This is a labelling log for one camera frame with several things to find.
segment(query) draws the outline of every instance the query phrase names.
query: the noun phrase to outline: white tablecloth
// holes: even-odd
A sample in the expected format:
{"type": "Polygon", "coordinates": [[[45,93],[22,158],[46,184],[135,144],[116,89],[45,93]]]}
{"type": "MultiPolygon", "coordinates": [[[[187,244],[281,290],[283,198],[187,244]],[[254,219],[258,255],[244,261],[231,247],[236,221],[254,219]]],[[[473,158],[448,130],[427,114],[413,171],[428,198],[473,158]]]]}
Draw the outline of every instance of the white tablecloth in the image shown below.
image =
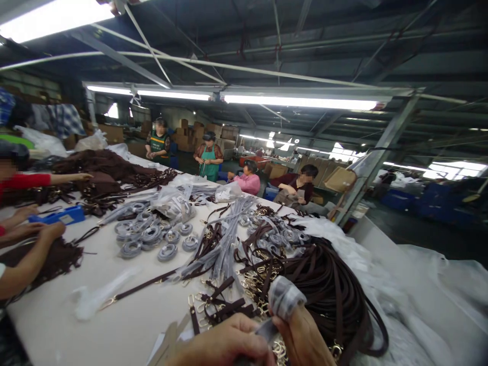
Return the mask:
{"type": "MultiPolygon", "coordinates": [[[[143,166],[148,163],[137,157],[130,161],[143,166]]],[[[275,210],[279,208],[261,198],[258,201],[275,210]]],[[[60,202],[43,205],[42,210],[65,205],[60,202]]],[[[222,205],[197,207],[198,213],[190,221],[194,230],[201,232],[204,226],[200,220],[206,220],[222,205]]],[[[0,218],[13,212],[12,207],[4,208],[0,218]]],[[[280,214],[290,212],[291,209],[283,207],[280,214]]],[[[87,217],[84,222],[68,226],[63,237],[68,241],[79,238],[98,220],[87,217]]],[[[176,257],[168,263],[157,260],[157,249],[142,252],[134,259],[121,259],[117,256],[119,246],[115,242],[114,226],[112,223],[103,227],[81,244],[86,252],[96,255],[84,254],[80,268],[43,284],[8,307],[17,333],[35,366],[144,365],[158,335],[189,311],[189,294],[204,290],[199,279],[193,279],[186,287],[181,284],[151,285],[98,312],[89,322],[76,320],[71,293],[78,287],[88,286],[93,291],[112,281],[124,269],[141,266],[142,272],[124,285],[120,291],[123,292],[183,265],[193,255],[184,252],[179,245],[176,257]]],[[[239,228],[238,235],[241,239],[248,237],[243,227],[239,228]]]]}

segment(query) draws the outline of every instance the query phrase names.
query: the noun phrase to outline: blue tool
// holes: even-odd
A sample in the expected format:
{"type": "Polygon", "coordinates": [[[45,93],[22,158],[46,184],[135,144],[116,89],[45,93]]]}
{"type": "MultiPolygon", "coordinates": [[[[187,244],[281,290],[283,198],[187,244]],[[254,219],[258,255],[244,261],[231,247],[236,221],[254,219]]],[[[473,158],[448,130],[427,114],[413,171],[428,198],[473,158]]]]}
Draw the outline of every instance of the blue tool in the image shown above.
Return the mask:
{"type": "Polygon", "coordinates": [[[85,213],[83,212],[83,207],[80,205],[69,207],[64,211],[52,213],[44,218],[37,215],[30,215],[29,222],[41,222],[43,224],[51,225],[61,221],[65,225],[76,224],[81,221],[85,221],[85,213]]]}

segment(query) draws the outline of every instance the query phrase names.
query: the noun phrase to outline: green apron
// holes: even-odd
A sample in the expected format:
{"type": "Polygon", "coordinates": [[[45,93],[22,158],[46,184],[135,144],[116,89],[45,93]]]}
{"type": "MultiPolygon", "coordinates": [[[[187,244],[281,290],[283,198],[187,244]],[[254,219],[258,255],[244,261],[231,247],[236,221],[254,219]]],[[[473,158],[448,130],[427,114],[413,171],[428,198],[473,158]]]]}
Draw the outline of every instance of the green apron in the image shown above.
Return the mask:
{"type": "MultiPolygon", "coordinates": [[[[207,148],[202,154],[203,160],[214,160],[215,159],[215,143],[212,146],[212,151],[207,152],[207,148]]],[[[217,176],[219,175],[219,166],[217,164],[202,164],[200,166],[200,176],[207,176],[207,180],[217,181],[217,176]]]]}
{"type": "Polygon", "coordinates": [[[166,150],[166,156],[157,156],[152,159],[155,163],[162,164],[164,166],[169,167],[171,164],[170,158],[169,158],[169,147],[166,146],[166,139],[169,138],[167,134],[164,134],[163,136],[159,137],[156,135],[156,131],[152,132],[151,135],[151,152],[152,153],[157,153],[161,150],[166,150]]]}

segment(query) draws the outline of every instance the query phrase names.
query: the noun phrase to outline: hand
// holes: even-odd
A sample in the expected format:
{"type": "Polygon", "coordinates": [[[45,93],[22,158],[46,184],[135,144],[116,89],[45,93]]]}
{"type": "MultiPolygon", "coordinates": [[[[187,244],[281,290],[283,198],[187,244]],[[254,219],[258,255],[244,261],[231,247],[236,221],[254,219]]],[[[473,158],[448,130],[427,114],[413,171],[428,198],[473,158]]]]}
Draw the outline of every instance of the hand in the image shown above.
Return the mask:
{"type": "Polygon", "coordinates": [[[19,208],[17,211],[15,211],[14,216],[18,216],[20,218],[23,218],[24,220],[27,220],[27,218],[30,215],[38,215],[38,214],[39,211],[37,210],[37,205],[33,204],[30,206],[19,208]]]}
{"type": "Polygon", "coordinates": [[[289,323],[273,317],[285,341],[286,353],[293,366],[336,366],[312,315],[299,305],[291,315],[289,323]]]}
{"type": "Polygon", "coordinates": [[[232,366],[238,356],[244,355],[265,360],[266,366],[275,365],[275,356],[266,340],[252,334],[257,326],[256,322],[245,315],[235,314],[211,330],[197,335],[166,364],[232,366]]]}
{"type": "Polygon", "coordinates": [[[2,241],[8,242],[24,239],[31,236],[32,234],[38,233],[44,227],[46,227],[46,224],[43,223],[30,223],[19,225],[8,231],[4,236],[2,236],[2,241]]]}
{"type": "Polygon", "coordinates": [[[88,174],[88,173],[78,173],[78,174],[73,174],[73,181],[75,180],[89,180],[90,178],[93,178],[93,175],[88,174]]]}
{"type": "Polygon", "coordinates": [[[55,224],[45,225],[41,228],[39,236],[49,240],[55,240],[63,235],[65,230],[66,226],[62,222],[57,222],[55,224]]]}
{"type": "Polygon", "coordinates": [[[296,195],[296,190],[292,186],[286,186],[286,190],[288,191],[288,194],[296,195]]]}

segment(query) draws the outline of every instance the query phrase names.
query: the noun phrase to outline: red shirt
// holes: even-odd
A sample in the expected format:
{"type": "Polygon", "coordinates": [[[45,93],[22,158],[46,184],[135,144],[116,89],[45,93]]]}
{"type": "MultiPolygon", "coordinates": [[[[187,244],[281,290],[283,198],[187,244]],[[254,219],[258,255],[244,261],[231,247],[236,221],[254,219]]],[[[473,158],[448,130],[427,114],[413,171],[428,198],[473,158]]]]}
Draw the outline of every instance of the red shirt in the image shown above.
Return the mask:
{"type": "MultiPolygon", "coordinates": [[[[0,202],[5,189],[27,189],[32,187],[45,187],[51,185],[51,174],[22,174],[17,173],[9,180],[0,182],[0,202]]],[[[5,234],[5,229],[0,226],[0,236],[5,234]]]]}
{"type": "Polygon", "coordinates": [[[298,177],[299,177],[298,174],[289,173],[289,174],[282,175],[281,177],[272,179],[269,183],[275,187],[278,187],[281,183],[283,183],[292,186],[293,188],[295,188],[296,191],[302,189],[305,191],[304,199],[307,203],[309,203],[314,194],[314,185],[312,183],[307,183],[301,186],[300,188],[297,188],[296,179],[298,177]]]}

